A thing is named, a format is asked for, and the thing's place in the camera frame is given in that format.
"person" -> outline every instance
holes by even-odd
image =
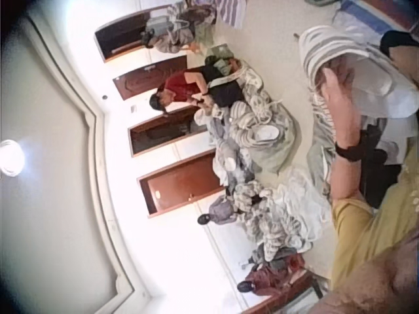
[[[419,224],[405,238],[358,267],[309,314],[413,314],[419,308]]]
[[[194,42],[194,38],[193,32],[187,27],[168,30],[166,34],[159,36],[155,36],[152,29],[141,34],[141,41],[147,49],[156,48],[166,54],[176,54],[181,50],[198,52],[199,45]]]
[[[209,94],[207,80],[203,75],[204,67],[178,71],[168,77],[164,84],[160,85],[157,93],[150,98],[150,106],[154,110],[166,111],[166,107],[174,101],[188,102],[191,105],[210,108],[213,99]],[[221,77],[214,71],[211,78]],[[193,95],[201,93],[203,102],[198,102]]]
[[[230,224],[237,220],[237,216],[242,214],[239,209],[235,209],[228,196],[218,197],[214,203],[209,207],[208,214],[203,214],[198,217],[198,223],[205,225],[210,221],[222,225]]]
[[[302,277],[304,259],[300,254],[286,258],[287,267],[274,270],[263,264],[254,265],[245,280],[237,285],[241,293],[252,292],[257,296],[280,296],[289,291],[292,284]]]
[[[150,106],[166,112],[166,107],[172,102],[182,101],[199,106],[210,114],[215,102],[223,108],[231,107],[235,101],[243,101],[244,95],[235,80],[208,88],[209,82],[221,77],[224,76],[212,65],[178,71],[168,77],[150,97]],[[201,94],[200,101],[193,97],[196,94]]]
[[[335,124],[337,140],[337,156],[331,172],[333,222],[338,235],[331,287],[337,289],[351,273],[401,241],[416,226],[419,213],[418,139],[410,139],[398,183],[387,191],[374,217],[358,190],[360,159],[368,149],[365,138],[361,137],[361,115],[352,101],[353,71],[344,62],[338,62],[323,68],[322,73],[321,94]]]

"dark hair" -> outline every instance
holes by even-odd
[[[150,40],[154,37],[155,33],[154,30],[151,29],[149,31],[145,31],[144,33],[142,33],[141,36],[141,43],[147,48],[147,49],[152,49],[152,45],[149,44]]]
[[[211,221],[210,214],[202,214],[198,217],[198,223],[203,226]]]
[[[253,291],[253,287],[251,285],[251,281],[242,281],[237,285],[237,290],[241,293],[247,293]]]
[[[150,107],[153,108],[154,110],[163,111],[164,114],[167,114],[168,112],[166,111],[166,108],[162,105],[162,103],[160,102],[160,96],[158,95],[158,93],[163,92],[163,90],[164,90],[164,83],[161,84],[157,88],[157,92],[155,94],[151,95]]]

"striped blanket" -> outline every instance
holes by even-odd
[[[246,14],[247,0],[194,0],[195,5],[215,4],[219,17],[228,25],[241,29]]]

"red shirt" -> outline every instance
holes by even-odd
[[[246,277],[246,281],[251,281],[256,286],[253,291],[258,296],[272,296],[282,294],[287,290],[286,283],[289,282],[291,275],[287,269],[273,270],[262,266],[259,270],[252,271]]]
[[[171,75],[164,84],[164,88],[176,93],[175,101],[187,101],[194,94],[201,91],[196,83],[188,84],[185,80],[185,72],[199,72],[199,68],[179,71]]]

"door frame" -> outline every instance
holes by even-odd
[[[166,167],[160,168],[160,169],[158,169],[158,170],[156,170],[154,172],[151,172],[151,173],[148,173],[146,175],[143,175],[143,176],[137,178],[137,184],[138,184],[139,188],[141,190],[143,190],[142,189],[142,186],[141,186],[141,183],[143,181],[146,181],[147,179],[149,179],[151,177],[154,177],[154,176],[159,175],[159,174],[161,174],[163,172],[166,172],[167,170],[171,170],[173,168],[177,168],[179,166],[182,166],[183,164],[187,164],[187,163],[189,163],[189,162],[191,162],[193,160],[196,160],[196,159],[199,159],[201,157],[205,157],[205,156],[208,156],[208,155],[211,155],[211,154],[215,155],[215,149],[207,150],[205,152],[202,152],[200,154],[194,155],[194,156],[189,157],[187,159],[184,159],[184,160],[180,160],[178,162],[175,162],[174,164],[170,164],[170,165],[168,165]],[[180,203],[180,204],[177,204],[175,206],[171,206],[168,209],[165,209],[164,211],[158,211],[157,213],[149,214],[148,217],[149,218],[153,218],[153,217],[157,217],[157,216],[160,216],[160,215],[169,213],[170,211],[174,211],[175,209],[179,209],[180,207],[183,207],[183,206],[186,206],[188,204],[192,204],[192,203],[194,203],[196,201],[202,200],[203,198],[206,198],[206,197],[208,197],[208,196],[210,196],[212,194],[218,193],[218,192],[220,192],[220,191],[222,191],[224,189],[225,189],[225,186],[220,186],[219,188],[216,188],[216,189],[214,189],[214,190],[212,190],[212,191],[210,191],[208,193],[205,193],[203,195],[194,197],[191,201],[185,201],[185,202]]]
[[[179,109],[177,109],[177,110],[170,111],[170,114],[175,114],[175,113],[178,113],[178,112],[184,111],[185,109],[188,109],[188,108],[191,108],[191,107],[192,107],[192,106],[182,107],[182,108],[179,108]],[[134,149],[133,149],[133,147],[132,147],[131,130],[132,130],[132,129],[135,129],[135,128],[138,128],[139,126],[146,126],[147,124],[151,124],[151,123],[153,123],[155,120],[161,120],[161,119],[162,119],[162,118],[164,118],[164,117],[165,117],[165,116],[164,116],[163,114],[160,114],[160,115],[158,115],[158,116],[156,116],[156,117],[154,117],[154,118],[148,119],[148,120],[146,120],[146,121],[144,121],[144,122],[141,122],[141,123],[139,123],[139,124],[136,124],[135,126],[131,126],[131,127],[129,127],[129,128],[128,128],[128,140],[129,140],[129,142],[130,142],[130,152],[131,152],[131,157],[133,157],[133,158],[134,158],[134,157],[138,157],[138,156],[140,156],[140,155],[142,155],[142,154],[145,154],[146,152],[151,152],[151,151],[153,151],[154,149],[158,149],[158,148],[160,148],[160,147],[163,147],[163,146],[166,146],[166,145],[169,145],[169,144],[176,143],[176,142],[178,142],[178,141],[180,141],[180,140],[182,140],[182,139],[186,139],[186,138],[188,138],[188,137],[190,137],[190,136],[193,136],[193,135],[197,135],[197,134],[201,134],[201,133],[207,132],[207,130],[201,130],[201,131],[196,131],[196,132],[193,132],[193,133],[191,133],[191,134],[186,134],[186,135],[184,135],[184,136],[180,136],[180,137],[178,137],[178,138],[176,138],[176,139],[172,139],[172,140],[170,140],[170,141],[164,142],[164,143],[162,143],[162,144],[156,145],[156,146],[154,146],[154,147],[151,147],[151,148],[148,148],[148,149],[142,150],[141,152],[137,152],[137,153],[135,153],[135,154],[134,154]]]

